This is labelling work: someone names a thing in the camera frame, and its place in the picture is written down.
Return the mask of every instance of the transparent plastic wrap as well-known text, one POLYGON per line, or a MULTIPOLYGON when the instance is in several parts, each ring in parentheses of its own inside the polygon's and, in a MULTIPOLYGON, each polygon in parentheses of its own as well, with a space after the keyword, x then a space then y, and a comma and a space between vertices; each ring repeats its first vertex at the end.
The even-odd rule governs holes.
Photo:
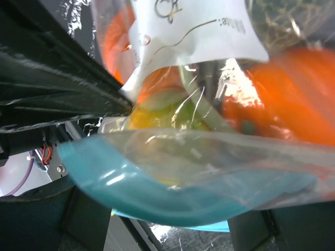
POLYGON ((335 1, 93 1, 134 103, 60 147, 118 211, 197 226, 335 200, 335 1))

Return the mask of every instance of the white surface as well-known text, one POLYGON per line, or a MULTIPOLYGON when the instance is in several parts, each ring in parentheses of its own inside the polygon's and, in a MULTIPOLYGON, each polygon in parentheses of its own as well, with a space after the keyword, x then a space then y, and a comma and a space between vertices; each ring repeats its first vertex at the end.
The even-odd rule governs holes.
POLYGON ((229 58, 269 59, 244 0, 133 0, 132 4, 136 20, 129 38, 137 68, 121 89, 130 100, 136 100, 145 77, 163 67, 229 58))
MULTIPOLYGON (((12 191, 24 177, 29 161, 29 153, 21 153, 9 157, 6 165, 0 167, 0 196, 12 191)), ((14 194, 16 196, 36 187, 50 183, 51 179, 46 172, 40 171, 34 164, 31 173, 24 185, 14 194)))

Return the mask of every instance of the bolt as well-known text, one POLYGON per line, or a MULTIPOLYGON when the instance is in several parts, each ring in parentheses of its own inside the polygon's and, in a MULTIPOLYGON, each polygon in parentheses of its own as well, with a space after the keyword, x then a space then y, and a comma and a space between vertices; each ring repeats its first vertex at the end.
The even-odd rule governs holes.
POLYGON ((63 173, 65 172, 65 168, 63 164, 60 164, 59 167, 57 167, 57 172, 58 173, 63 173))

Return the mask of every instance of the white label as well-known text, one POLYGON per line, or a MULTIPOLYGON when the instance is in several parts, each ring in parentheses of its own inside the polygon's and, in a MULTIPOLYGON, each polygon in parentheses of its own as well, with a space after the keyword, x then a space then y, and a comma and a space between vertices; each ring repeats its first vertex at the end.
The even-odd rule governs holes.
POLYGON ((244 0, 133 0, 136 70, 121 89, 136 101, 143 80, 167 66, 245 58, 267 61, 244 0))

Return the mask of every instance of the purple cable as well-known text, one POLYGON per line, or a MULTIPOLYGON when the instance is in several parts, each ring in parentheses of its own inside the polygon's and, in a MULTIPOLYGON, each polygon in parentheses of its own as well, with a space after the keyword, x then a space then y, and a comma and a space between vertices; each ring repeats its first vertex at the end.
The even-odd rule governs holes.
POLYGON ((9 195, 13 195, 15 194, 23 185, 24 183, 27 181, 30 173, 31 173, 31 170, 32 170, 32 166, 34 165, 34 151, 30 151, 29 152, 30 154, 30 161, 29 161, 29 165, 28 165, 28 169, 26 171, 26 174, 25 176, 23 177, 23 179, 21 180, 21 182, 16 186, 16 188, 14 188, 12 191, 10 191, 8 194, 6 194, 5 196, 9 196, 9 195))

